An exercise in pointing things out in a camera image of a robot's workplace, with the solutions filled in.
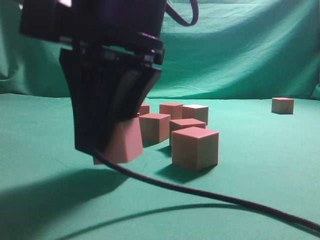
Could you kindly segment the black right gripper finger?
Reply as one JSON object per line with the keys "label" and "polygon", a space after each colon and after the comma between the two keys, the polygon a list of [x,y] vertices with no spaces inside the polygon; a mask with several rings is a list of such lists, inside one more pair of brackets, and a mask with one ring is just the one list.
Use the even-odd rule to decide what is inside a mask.
{"label": "black right gripper finger", "polygon": [[93,155],[105,149],[116,125],[119,62],[67,49],[59,62],[71,97],[75,149]]}
{"label": "black right gripper finger", "polygon": [[130,70],[120,87],[120,102],[116,107],[115,121],[124,122],[137,116],[148,93],[160,79],[158,67],[140,67]]}

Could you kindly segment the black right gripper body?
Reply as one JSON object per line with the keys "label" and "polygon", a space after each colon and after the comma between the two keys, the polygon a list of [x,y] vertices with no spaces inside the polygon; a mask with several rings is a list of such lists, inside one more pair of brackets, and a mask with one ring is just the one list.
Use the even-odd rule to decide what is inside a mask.
{"label": "black right gripper body", "polygon": [[162,65],[160,33],[164,0],[23,0],[21,34],[71,46],[75,56],[59,56],[61,68],[75,65],[79,51],[118,47],[132,53],[135,64]]}

